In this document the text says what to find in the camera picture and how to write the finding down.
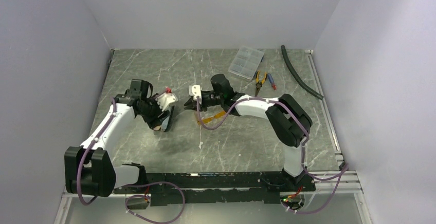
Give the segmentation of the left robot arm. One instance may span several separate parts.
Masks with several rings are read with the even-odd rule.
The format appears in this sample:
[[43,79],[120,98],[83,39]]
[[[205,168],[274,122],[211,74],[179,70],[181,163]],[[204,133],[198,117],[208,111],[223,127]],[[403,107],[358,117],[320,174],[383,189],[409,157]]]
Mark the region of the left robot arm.
[[152,93],[153,85],[133,79],[123,94],[111,99],[106,116],[96,130],[79,146],[70,146],[64,154],[67,192],[107,197],[114,189],[127,186],[134,193],[147,187],[147,173],[139,163],[114,166],[111,157],[120,137],[136,117],[141,117],[151,130],[166,131],[177,96],[169,89]]

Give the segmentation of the aluminium frame rail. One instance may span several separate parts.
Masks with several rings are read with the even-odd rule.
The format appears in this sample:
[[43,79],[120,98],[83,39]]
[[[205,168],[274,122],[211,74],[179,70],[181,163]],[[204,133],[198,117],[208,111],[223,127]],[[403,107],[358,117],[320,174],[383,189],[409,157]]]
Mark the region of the aluminium frame rail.
[[[310,175],[308,175],[313,178],[315,183],[315,191],[313,192],[296,192],[291,195],[299,196],[304,193],[308,194],[328,194],[331,192],[335,193],[361,193],[361,185],[357,176],[357,173],[355,171],[345,171],[342,173],[341,171],[316,171],[311,172]],[[117,195],[114,194],[114,190],[110,193],[110,197],[130,197],[133,195],[127,195],[127,194],[121,194]]]

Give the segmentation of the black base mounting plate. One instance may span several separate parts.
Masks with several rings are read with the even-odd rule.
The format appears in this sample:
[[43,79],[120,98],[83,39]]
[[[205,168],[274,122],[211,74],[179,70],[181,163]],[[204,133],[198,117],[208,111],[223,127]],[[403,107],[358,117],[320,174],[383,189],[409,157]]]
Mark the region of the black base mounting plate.
[[312,177],[304,174],[292,180],[283,171],[230,173],[148,173],[151,187],[121,186],[114,194],[148,192],[153,207],[179,203],[252,202],[279,203],[296,192],[313,192]]

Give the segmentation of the clear plastic organizer box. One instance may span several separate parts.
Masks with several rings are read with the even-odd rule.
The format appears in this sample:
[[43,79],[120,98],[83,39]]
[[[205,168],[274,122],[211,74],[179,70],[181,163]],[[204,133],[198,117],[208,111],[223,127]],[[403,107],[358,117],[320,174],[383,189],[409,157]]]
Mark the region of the clear plastic organizer box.
[[239,77],[251,80],[255,77],[263,59],[264,51],[241,46],[231,62],[228,71]]

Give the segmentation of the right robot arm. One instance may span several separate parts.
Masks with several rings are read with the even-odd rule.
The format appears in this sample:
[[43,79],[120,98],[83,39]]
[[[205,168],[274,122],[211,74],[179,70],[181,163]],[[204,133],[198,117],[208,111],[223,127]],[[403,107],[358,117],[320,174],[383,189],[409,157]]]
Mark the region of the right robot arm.
[[184,109],[197,113],[208,107],[220,106],[229,115],[266,119],[284,145],[283,185],[296,190],[307,175],[304,165],[304,146],[308,142],[313,122],[300,104],[289,94],[278,98],[261,98],[235,91],[224,74],[211,80],[212,90],[204,91],[199,85],[189,86],[189,99]]

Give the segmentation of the yellow handled pliers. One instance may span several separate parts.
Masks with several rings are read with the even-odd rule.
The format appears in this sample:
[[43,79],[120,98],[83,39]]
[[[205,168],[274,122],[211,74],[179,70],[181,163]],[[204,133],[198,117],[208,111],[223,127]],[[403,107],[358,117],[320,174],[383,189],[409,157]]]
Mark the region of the yellow handled pliers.
[[261,74],[260,70],[256,71],[255,74],[255,80],[256,80],[256,84],[255,84],[255,97],[258,96],[260,89],[262,88],[263,84],[265,83],[267,79],[267,72],[265,72],[264,74]]

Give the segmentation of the orange transparent sunglasses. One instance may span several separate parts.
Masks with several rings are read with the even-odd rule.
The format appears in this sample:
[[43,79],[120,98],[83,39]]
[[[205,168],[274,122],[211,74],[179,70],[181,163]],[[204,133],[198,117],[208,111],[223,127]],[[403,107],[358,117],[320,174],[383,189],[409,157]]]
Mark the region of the orange transparent sunglasses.
[[210,123],[210,122],[212,122],[214,120],[217,120],[217,119],[225,116],[225,114],[226,114],[226,111],[223,110],[223,111],[221,111],[221,112],[219,112],[219,113],[217,113],[217,114],[215,114],[215,115],[213,115],[211,117],[207,117],[207,118],[202,118],[201,115],[199,115],[197,112],[195,112],[194,115],[195,115],[197,124],[199,126],[201,126],[201,123],[203,123],[203,124]]

